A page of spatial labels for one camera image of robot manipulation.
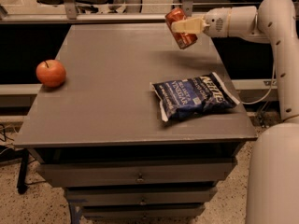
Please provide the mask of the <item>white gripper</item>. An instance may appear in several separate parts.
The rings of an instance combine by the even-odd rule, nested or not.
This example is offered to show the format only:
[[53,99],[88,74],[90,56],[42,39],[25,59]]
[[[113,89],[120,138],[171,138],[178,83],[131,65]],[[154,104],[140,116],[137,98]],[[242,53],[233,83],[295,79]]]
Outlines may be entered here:
[[188,18],[174,21],[171,30],[174,33],[200,34],[210,37],[227,37],[231,9],[228,7],[214,8],[203,17]]

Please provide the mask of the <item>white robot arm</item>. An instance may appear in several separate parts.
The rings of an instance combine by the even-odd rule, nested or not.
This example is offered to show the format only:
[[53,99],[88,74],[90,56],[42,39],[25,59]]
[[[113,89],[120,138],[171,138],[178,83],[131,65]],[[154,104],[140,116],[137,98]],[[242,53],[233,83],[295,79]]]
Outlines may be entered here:
[[280,123],[261,133],[253,145],[245,223],[299,224],[299,38],[293,1],[214,8],[202,16],[175,21],[170,29],[271,46]]

